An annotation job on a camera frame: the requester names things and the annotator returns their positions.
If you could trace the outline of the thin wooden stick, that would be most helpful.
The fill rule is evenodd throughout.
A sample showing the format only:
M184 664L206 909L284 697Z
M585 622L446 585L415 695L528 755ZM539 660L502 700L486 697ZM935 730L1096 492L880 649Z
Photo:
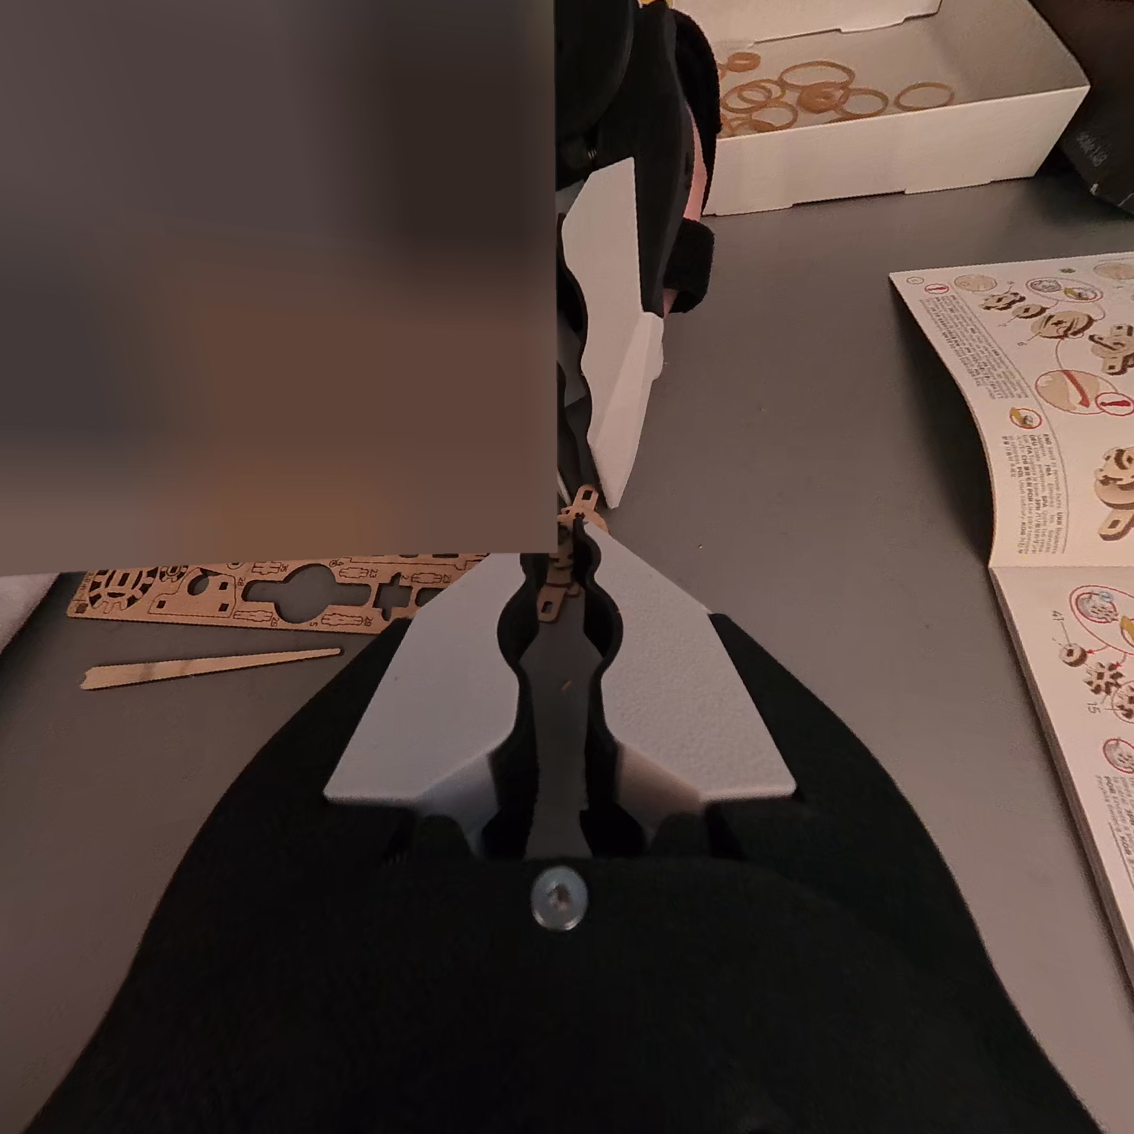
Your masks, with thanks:
M275 666L286 666L308 660L330 660L339 658L343 649L325 647L308 651L279 651L268 655L239 655L222 658L189 658L189 660L164 660L164 662L132 662L118 666L99 666L85 673L79 689L81 691L103 691L118 688L136 688L147 684L160 684L167 680L182 680L189 677L240 673L251 669L268 669Z

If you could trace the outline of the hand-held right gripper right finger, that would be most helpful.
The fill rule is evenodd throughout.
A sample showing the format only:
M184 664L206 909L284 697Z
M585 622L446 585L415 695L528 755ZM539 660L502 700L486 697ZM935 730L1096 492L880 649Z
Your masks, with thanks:
M711 612L598 525L574 521L572 536L598 656L579 816L589 851L634 858L667 819L790 799L797 781Z

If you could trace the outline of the black model kit box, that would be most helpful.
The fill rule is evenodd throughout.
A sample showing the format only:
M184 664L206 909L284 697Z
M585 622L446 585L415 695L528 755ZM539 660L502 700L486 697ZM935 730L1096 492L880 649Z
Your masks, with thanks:
M1089 79L1061 151L1102 202L1133 213L1133 2L1034 2Z

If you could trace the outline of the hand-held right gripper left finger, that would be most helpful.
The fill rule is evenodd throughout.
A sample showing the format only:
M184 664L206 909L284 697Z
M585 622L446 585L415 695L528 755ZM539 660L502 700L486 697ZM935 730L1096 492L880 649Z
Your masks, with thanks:
M455 821L486 858L524 858L539 792L532 682L550 556L491 554L415 616L325 798Z

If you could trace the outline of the illustrated instruction booklet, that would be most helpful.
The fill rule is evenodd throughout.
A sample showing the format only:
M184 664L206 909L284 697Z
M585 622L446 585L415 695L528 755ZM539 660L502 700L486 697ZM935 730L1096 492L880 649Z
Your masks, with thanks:
M1133 972L1133 253L891 283L979 429L990 576Z

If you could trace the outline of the white cardboard box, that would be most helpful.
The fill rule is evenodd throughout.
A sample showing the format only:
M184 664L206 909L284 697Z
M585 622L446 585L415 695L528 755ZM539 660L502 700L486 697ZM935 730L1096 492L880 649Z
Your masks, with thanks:
M1089 79L1030 2L676 2L709 39L706 211L1030 178Z

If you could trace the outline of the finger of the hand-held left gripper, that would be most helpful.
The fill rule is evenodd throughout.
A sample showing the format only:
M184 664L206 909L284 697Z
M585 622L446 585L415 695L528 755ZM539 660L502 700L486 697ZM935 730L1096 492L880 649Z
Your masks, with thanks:
M565 266L583 294L581 378L587 446L609 508L629 486L653 385L664 369L664 319L642 301L634 160L596 171L561 228Z

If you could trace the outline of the round wooden model assembly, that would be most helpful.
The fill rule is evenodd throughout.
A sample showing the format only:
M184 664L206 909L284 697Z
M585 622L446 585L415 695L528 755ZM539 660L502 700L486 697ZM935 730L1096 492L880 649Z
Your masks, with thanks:
M545 585L537 600L537 618L541 623L556 623L568 600L583 590L576 578L576 525L587 523L609 534L607 521L600 510L601 492L592 484L583 484L570 504L557 514L557 548L548 559Z

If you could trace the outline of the laser-cut plywood sheet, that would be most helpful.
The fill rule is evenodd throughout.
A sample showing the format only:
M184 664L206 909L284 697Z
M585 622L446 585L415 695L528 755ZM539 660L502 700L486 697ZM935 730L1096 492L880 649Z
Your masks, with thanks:
M66 614L76 622L378 636L394 622L411 622L482 561L453 552L98 570L83 578Z

